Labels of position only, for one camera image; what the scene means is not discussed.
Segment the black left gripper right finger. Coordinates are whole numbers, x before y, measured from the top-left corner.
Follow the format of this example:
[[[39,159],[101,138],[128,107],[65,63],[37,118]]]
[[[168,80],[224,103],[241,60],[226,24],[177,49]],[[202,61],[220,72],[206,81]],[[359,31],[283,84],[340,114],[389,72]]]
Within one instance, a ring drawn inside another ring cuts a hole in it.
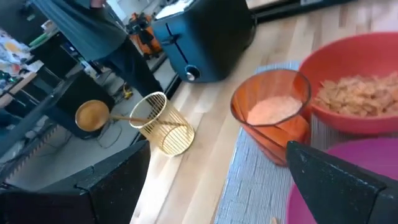
[[[287,223],[397,223],[397,141],[287,144]]]

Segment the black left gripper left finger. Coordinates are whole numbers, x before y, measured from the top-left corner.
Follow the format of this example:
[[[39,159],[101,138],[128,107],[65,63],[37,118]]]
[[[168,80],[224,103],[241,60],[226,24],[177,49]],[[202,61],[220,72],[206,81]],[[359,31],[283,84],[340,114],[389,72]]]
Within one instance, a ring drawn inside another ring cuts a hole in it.
[[[1,223],[128,224],[149,162],[144,140],[42,189],[2,191]]]

